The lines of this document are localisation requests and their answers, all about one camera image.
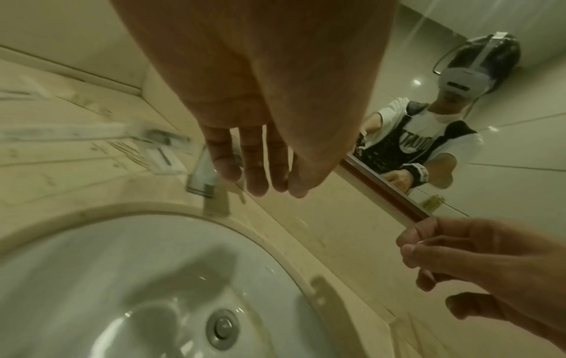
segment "sink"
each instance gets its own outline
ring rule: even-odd
[[[223,226],[138,215],[0,258],[0,357],[336,357],[260,246]]]

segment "vr headset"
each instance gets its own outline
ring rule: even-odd
[[[441,90],[456,93],[464,98],[476,98],[489,91],[495,83],[495,80],[491,79],[489,74],[485,73],[486,71],[480,65],[506,36],[507,32],[496,32],[469,67],[452,67],[438,72],[436,67],[440,62],[449,54],[459,50],[462,46],[458,46],[445,54],[432,69],[433,73],[440,76],[438,78],[438,87]],[[485,38],[487,38],[487,36],[473,38],[466,43],[470,44]]]

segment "hand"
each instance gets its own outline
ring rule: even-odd
[[[223,178],[303,197],[351,149],[387,45],[395,0],[113,0],[193,113]],[[289,172],[288,146],[294,159]]]
[[[403,262],[420,267],[417,286],[463,280],[489,294],[446,299],[458,319],[505,320],[566,351],[566,245],[517,224],[429,218],[397,238]]]
[[[381,177],[403,193],[408,193],[411,190],[414,180],[413,175],[406,169],[394,170],[383,174]]]

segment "neck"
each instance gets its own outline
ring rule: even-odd
[[[443,107],[438,103],[438,101],[434,101],[433,103],[431,103],[427,108],[427,110],[431,113],[443,114],[443,115],[460,114],[461,112],[461,110],[454,110]]]

